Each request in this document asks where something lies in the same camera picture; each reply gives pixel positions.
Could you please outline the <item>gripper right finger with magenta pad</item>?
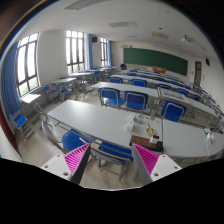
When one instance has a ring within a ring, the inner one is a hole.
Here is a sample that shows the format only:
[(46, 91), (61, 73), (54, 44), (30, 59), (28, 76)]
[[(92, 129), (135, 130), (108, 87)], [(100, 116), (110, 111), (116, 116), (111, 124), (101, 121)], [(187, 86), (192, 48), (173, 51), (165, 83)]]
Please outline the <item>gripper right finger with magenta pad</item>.
[(157, 155), (137, 144), (132, 146), (132, 155), (144, 185), (181, 170), (168, 155)]

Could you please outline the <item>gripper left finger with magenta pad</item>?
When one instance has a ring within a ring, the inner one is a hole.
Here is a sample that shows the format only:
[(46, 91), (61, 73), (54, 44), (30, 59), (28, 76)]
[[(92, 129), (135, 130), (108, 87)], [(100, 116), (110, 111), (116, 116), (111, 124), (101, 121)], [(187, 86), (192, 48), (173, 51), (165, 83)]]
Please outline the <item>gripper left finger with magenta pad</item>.
[(90, 156), (90, 144), (84, 144), (65, 155), (56, 154), (41, 168), (79, 185)]

